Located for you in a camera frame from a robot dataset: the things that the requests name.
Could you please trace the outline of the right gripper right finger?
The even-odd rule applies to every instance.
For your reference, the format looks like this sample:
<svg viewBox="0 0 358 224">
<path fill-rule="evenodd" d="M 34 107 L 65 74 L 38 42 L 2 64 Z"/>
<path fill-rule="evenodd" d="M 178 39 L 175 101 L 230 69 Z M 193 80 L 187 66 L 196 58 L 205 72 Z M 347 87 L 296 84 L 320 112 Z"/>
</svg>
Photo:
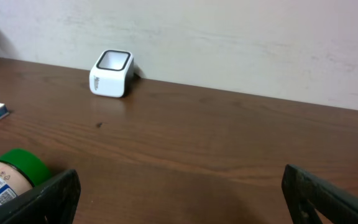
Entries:
<svg viewBox="0 0 358 224">
<path fill-rule="evenodd" d="M 293 223 L 358 223 L 358 198 L 293 164 L 287 164 L 282 192 Z"/>
</svg>

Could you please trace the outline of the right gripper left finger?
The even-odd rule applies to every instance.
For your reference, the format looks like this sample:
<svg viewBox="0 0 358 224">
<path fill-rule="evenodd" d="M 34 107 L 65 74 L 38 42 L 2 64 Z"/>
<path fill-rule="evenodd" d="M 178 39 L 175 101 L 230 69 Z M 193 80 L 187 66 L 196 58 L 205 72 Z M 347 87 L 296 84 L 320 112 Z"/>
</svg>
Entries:
<svg viewBox="0 0 358 224">
<path fill-rule="evenodd" d="M 0 206 L 0 224 L 72 224 L 81 194 L 76 170 L 65 170 Z"/>
</svg>

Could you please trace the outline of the green lid jar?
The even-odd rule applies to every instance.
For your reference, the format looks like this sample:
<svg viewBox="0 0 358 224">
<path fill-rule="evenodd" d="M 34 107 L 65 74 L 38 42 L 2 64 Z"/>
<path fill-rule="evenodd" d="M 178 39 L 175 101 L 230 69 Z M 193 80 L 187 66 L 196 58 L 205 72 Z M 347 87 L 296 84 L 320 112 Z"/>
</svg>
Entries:
<svg viewBox="0 0 358 224">
<path fill-rule="evenodd" d="M 12 149 L 0 156 L 0 206 L 52 177 L 47 166 L 24 149 Z"/>
</svg>

